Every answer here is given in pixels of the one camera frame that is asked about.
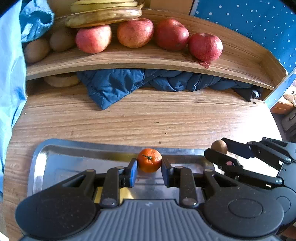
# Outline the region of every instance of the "apple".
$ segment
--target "apple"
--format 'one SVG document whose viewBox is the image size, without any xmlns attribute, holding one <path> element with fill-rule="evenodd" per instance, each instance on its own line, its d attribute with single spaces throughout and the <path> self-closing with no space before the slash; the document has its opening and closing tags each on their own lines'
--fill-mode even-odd
<svg viewBox="0 0 296 241">
<path fill-rule="evenodd" d="M 112 39 L 109 25 L 79 29 L 75 42 L 78 48 L 86 53 L 100 53 L 105 50 Z"/>
<path fill-rule="evenodd" d="M 188 30 L 175 19 L 164 19 L 155 28 L 156 44 L 165 50 L 180 51 L 186 47 L 188 40 Z"/>
<path fill-rule="evenodd" d="M 218 59 L 223 50 L 221 40 L 212 34 L 196 33 L 188 42 L 189 52 L 204 62 L 212 62 Z"/>
<path fill-rule="evenodd" d="M 117 29 L 118 41 L 129 48 L 140 48 L 153 37 L 153 23 L 147 18 L 137 18 L 122 22 Z"/>
</svg>

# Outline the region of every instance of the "metal tray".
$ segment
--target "metal tray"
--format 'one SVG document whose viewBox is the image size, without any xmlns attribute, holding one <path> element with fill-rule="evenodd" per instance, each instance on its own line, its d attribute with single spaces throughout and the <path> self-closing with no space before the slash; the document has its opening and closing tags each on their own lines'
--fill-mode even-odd
<svg viewBox="0 0 296 241">
<path fill-rule="evenodd" d="M 44 190 L 86 169 L 97 173 L 117 166 L 126 167 L 132 158 L 145 147 L 105 145 L 86 142 L 49 139 L 42 142 L 33 154 L 28 180 L 28 196 Z M 195 173 L 215 169 L 204 157 L 201 149 L 155 148 L 172 166 L 182 165 Z M 161 169 L 148 174 L 138 171 L 136 184 L 130 189 L 137 199 L 178 200 L 179 189 L 164 186 Z M 198 201 L 202 202 L 201 189 L 197 188 Z"/>
</svg>

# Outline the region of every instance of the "wooden shelf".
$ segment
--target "wooden shelf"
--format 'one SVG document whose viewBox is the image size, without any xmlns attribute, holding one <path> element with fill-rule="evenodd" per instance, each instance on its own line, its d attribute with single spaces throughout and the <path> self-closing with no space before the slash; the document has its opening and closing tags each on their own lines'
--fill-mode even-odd
<svg viewBox="0 0 296 241">
<path fill-rule="evenodd" d="M 143 10 L 143 17 L 152 20 L 154 24 L 164 18 L 175 18 L 188 28 L 190 34 L 215 34 L 223 42 L 223 53 L 206 69 L 186 50 L 165 51 L 153 42 L 142 48 L 129 49 L 120 45 L 114 37 L 111 45 L 98 54 L 86 54 L 77 48 L 51 53 L 44 60 L 27 67 L 27 79 L 92 69 L 150 68 L 210 74 L 273 90 L 287 75 L 285 68 L 267 49 L 218 24 L 189 15 L 150 9 Z M 55 25 L 62 26 L 63 20 L 58 19 Z"/>
</svg>

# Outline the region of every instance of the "bolt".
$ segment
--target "bolt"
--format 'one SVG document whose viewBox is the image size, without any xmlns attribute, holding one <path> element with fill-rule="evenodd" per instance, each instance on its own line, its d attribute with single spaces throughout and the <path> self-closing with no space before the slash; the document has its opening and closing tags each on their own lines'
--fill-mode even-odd
<svg viewBox="0 0 296 241">
<path fill-rule="evenodd" d="M 101 202 L 105 207 L 114 207 L 117 204 L 117 201 L 113 198 L 105 198 Z"/>
<path fill-rule="evenodd" d="M 197 204 L 197 201 L 194 198 L 183 198 L 182 203 L 186 207 L 192 207 Z"/>
<path fill-rule="evenodd" d="M 282 184 L 282 183 L 283 183 L 282 179 L 276 179 L 276 184 Z"/>
</svg>

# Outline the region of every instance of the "robotic hand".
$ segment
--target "robotic hand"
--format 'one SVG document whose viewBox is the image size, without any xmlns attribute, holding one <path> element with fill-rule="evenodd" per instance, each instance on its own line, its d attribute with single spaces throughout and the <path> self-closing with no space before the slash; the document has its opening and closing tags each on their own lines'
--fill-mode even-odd
<svg viewBox="0 0 296 241">
<path fill-rule="evenodd" d="M 296 218 L 296 144 L 222 140 L 230 152 L 277 169 L 277 177 L 244 170 L 236 159 L 207 149 L 205 158 L 224 175 L 192 173 L 163 158 L 164 184 L 179 188 L 179 200 L 126 199 L 120 205 L 119 189 L 135 184 L 137 160 L 103 174 L 88 169 L 19 204 L 22 240 L 278 240 L 275 234 Z M 103 187 L 99 204 L 93 202 L 97 187 Z M 197 202 L 196 187 L 204 203 Z"/>
</svg>

